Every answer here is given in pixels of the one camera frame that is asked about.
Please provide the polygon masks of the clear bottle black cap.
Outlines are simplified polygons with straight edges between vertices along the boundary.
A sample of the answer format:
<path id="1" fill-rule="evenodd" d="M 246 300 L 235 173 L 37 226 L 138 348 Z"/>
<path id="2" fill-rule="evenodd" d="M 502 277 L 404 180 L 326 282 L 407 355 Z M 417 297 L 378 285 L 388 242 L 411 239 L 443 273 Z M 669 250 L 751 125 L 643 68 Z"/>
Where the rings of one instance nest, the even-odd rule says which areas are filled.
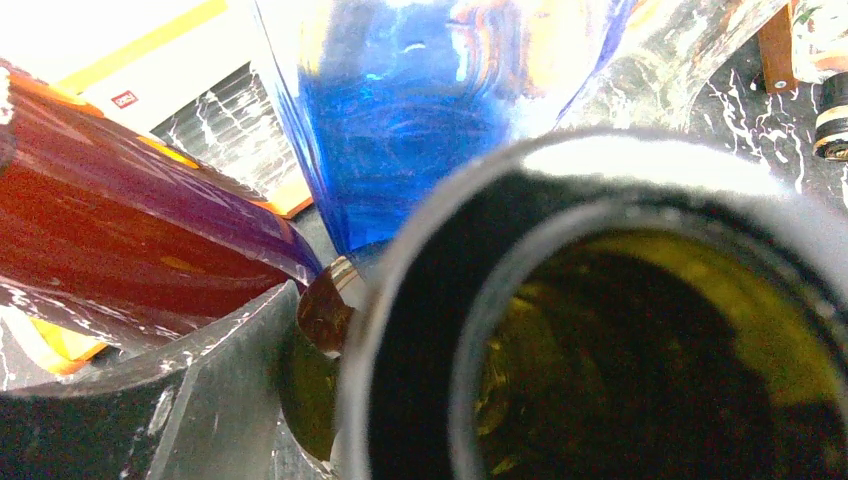
<path id="1" fill-rule="evenodd" d="M 791 3 L 795 78 L 820 87 L 813 153 L 847 161 L 847 1 Z"/>

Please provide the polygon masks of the green bottle black cap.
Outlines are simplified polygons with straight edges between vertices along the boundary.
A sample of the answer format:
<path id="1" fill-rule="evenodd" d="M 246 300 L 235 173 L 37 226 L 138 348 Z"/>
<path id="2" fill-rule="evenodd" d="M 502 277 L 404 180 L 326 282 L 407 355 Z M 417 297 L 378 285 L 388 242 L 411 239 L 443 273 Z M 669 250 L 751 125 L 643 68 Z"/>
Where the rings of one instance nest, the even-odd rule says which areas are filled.
<path id="1" fill-rule="evenodd" d="M 847 220 L 678 135 L 522 141 L 313 281 L 281 401 L 334 479 L 843 479 Z"/>

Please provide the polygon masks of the clear glass bottle white label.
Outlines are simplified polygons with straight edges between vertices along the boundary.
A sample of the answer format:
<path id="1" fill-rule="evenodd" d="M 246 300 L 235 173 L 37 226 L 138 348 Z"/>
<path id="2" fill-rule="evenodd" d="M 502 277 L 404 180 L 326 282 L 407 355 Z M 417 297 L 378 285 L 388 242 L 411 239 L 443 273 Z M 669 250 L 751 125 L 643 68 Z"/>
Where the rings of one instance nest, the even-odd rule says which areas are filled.
<path id="1" fill-rule="evenodd" d="M 609 61 L 558 126 L 687 129 L 706 82 L 782 1 L 640 1 Z"/>

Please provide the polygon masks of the white small box on shelf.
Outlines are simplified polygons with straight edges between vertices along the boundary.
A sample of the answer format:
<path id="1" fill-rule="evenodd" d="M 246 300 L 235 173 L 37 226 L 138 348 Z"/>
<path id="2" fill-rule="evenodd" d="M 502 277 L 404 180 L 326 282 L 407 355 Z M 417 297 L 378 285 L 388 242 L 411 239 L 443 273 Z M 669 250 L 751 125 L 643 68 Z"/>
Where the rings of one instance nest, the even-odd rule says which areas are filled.
<path id="1" fill-rule="evenodd" d="M 282 216 L 311 194 L 234 1 L 49 1 L 59 87 L 233 179 Z"/>

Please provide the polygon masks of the brown wooden wine rack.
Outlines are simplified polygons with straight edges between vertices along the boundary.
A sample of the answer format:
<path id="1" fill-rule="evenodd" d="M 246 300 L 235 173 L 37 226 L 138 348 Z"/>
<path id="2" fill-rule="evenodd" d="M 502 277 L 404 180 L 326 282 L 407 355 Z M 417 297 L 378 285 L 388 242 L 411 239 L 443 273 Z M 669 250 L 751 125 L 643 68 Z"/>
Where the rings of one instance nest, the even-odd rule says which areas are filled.
<path id="1" fill-rule="evenodd" d="M 793 90 L 798 81 L 792 64 L 792 2 L 783 5 L 757 33 L 767 93 Z"/>

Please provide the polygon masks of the dark bottle gold cap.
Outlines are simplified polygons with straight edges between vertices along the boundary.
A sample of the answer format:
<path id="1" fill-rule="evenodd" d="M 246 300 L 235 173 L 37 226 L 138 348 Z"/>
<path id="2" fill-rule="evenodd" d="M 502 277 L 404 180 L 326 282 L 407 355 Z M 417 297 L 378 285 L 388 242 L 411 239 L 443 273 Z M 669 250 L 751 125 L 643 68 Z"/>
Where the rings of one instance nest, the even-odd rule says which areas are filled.
<path id="1" fill-rule="evenodd" d="M 1 303 L 157 347 L 325 269 L 287 220 L 190 158 L 1 66 Z"/>

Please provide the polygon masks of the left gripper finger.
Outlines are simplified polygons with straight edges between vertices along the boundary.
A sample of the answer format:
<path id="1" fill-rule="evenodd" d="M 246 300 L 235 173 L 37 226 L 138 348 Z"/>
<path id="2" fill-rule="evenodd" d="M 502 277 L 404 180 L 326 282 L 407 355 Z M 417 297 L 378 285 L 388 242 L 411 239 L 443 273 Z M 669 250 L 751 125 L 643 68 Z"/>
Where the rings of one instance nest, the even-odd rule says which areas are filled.
<path id="1" fill-rule="evenodd" d="M 298 291 L 67 384 L 1 396 L 5 479 L 263 479 Z"/>

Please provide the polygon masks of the blue square bottle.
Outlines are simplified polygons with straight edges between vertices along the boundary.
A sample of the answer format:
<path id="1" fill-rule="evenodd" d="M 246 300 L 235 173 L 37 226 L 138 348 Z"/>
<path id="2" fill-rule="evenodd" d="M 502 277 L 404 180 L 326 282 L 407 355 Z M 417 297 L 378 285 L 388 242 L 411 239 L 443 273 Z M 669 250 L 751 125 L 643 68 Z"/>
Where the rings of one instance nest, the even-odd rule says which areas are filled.
<path id="1" fill-rule="evenodd" d="M 262 79 L 337 252 L 443 178 L 558 126 L 630 1 L 253 1 Z"/>

